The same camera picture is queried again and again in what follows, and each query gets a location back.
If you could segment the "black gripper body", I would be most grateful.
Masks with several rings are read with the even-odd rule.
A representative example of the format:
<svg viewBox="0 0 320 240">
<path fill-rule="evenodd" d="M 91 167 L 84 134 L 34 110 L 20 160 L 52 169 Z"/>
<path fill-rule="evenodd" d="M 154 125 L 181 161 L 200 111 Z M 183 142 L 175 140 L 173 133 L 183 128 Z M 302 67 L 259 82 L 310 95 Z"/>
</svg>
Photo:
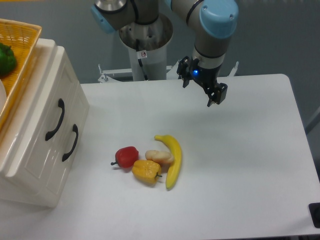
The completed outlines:
<svg viewBox="0 0 320 240">
<path fill-rule="evenodd" d="M 200 85 L 206 93 L 214 93 L 217 90 L 217 77 L 221 65 L 217 67 L 202 67 L 198 58 L 192 59 L 189 66 L 191 78 Z"/>
</svg>

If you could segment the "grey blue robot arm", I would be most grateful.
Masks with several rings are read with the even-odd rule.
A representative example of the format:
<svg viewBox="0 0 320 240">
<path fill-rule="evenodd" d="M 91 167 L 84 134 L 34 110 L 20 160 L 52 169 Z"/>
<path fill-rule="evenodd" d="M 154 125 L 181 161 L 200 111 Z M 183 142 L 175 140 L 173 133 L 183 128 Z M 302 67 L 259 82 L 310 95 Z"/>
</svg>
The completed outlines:
<svg viewBox="0 0 320 240">
<path fill-rule="evenodd" d="M 231 37 L 236 30 L 239 8 L 233 0 L 168 0 L 172 12 L 195 32 L 191 56 L 178 61 L 177 75 L 186 87 L 198 84 L 208 104 L 220 104 L 227 85 L 217 81 Z M 91 13 L 105 33 L 118 32 L 130 54 L 136 81 L 166 78 L 166 47 L 173 25 L 160 13 L 157 0 L 97 0 Z"/>
</svg>

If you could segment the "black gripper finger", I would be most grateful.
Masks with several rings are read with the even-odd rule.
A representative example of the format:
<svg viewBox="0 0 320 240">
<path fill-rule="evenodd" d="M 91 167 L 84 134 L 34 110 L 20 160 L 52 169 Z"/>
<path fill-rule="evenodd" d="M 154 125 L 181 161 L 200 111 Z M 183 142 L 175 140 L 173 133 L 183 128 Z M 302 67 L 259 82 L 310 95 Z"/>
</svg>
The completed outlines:
<svg viewBox="0 0 320 240">
<path fill-rule="evenodd" d="M 190 80 L 192 80 L 192 75 L 189 69 L 190 63 L 191 60 L 188 56 L 185 56 L 184 58 L 178 61 L 176 73 L 178 74 L 178 78 L 183 81 L 183 88 L 186 88 L 189 85 Z"/>
<path fill-rule="evenodd" d="M 213 85 L 204 88 L 204 92 L 208 96 L 209 100 L 207 106 L 210 107 L 212 104 L 219 105 L 226 98 L 228 85 L 225 83 L 214 82 Z"/>
</svg>

